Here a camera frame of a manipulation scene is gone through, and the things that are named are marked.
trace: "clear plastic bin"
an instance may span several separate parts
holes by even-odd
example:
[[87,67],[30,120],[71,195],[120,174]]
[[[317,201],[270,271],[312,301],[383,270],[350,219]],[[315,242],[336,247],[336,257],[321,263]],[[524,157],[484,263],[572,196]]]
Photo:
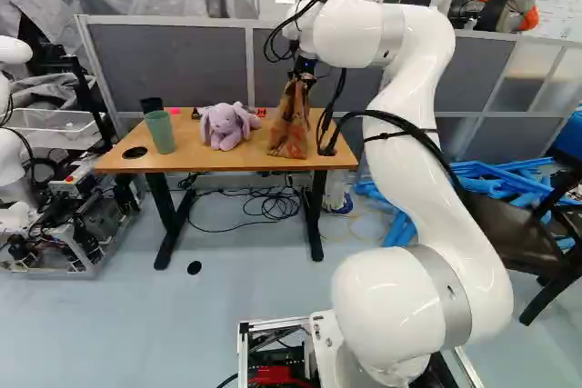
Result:
[[85,111],[16,108],[6,127],[33,147],[85,150],[101,139],[95,119]]

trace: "plush toy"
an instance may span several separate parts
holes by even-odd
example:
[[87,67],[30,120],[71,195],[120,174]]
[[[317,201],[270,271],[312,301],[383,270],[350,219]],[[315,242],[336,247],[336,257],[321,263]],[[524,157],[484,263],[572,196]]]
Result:
[[200,137],[214,150],[231,150],[241,142],[248,140],[251,129],[261,127],[259,118],[243,108],[243,104],[215,104],[202,113],[200,119]]

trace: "gray floor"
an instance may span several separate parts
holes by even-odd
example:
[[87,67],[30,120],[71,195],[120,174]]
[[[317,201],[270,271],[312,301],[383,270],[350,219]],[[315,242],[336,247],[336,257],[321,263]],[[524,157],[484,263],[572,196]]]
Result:
[[[219,194],[193,217],[214,229],[245,220],[239,199]],[[98,280],[0,276],[0,386],[213,388],[236,371],[239,320],[329,308],[331,274],[348,255],[379,246],[386,224],[363,201],[352,218],[323,217],[319,264],[309,260],[301,216],[227,234],[188,226],[170,267],[155,272],[164,232],[147,198]],[[194,260],[198,276],[186,273]],[[511,278],[519,313],[539,287],[526,274]],[[581,386],[581,296],[575,284],[529,328],[514,320],[495,340],[467,346],[485,387]]]

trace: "wooden table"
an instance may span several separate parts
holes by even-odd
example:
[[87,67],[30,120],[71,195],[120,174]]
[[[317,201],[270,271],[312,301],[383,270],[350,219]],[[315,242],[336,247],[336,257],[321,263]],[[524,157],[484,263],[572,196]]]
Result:
[[[303,190],[302,200],[306,210],[306,223],[311,257],[314,261],[323,259],[323,248],[319,234],[318,220],[321,202],[326,187],[327,170],[357,168],[357,159],[352,154],[344,138],[340,135],[334,156],[320,156],[316,148],[316,125],[322,109],[314,108],[309,115],[309,153],[307,159],[286,159],[266,154],[272,115],[267,111],[262,119],[262,127],[252,131],[251,138],[229,152],[215,151],[204,145],[200,139],[200,125],[192,120],[192,108],[180,108],[180,114],[172,115],[172,128],[176,140],[176,150],[171,154],[159,154],[154,146],[146,123],[141,122],[133,131],[103,155],[95,165],[100,173],[144,174],[156,202],[166,237],[160,245],[154,267],[165,270],[171,261],[172,252],[196,192],[187,190],[184,199],[174,208],[167,186],[165,172],[226,172],[226,171],[305,171],[313,170],[313,185]],[[328,133],[335,129],[332,124]],[[125,151],[134,147],[145,147],[147,153],[135,159],[123,157]]]

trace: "cubicle divider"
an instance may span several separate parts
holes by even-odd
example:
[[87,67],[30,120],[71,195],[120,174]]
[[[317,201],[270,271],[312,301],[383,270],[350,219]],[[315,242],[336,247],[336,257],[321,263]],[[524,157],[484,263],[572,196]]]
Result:
[[[273,23],[149,15],[80,15],[77,23],[120,135],[140,117],[144,97],[162,97],[168,106],[276,106],[293,66],[292,60],[271,64],[263,55]],[[286,42],[280,37],[275,44]],[[543,154],[582,99],[581,64],[580,43],[457,31],[435,98],[448,158],[496,163]],[[316,75],[310,102],[325,106],[339,69],[320,63]],[[336,116],[366,108],[382,76],[375,66],[349,69]],[[344,134],[361,154],[361,120],[347,124]]]

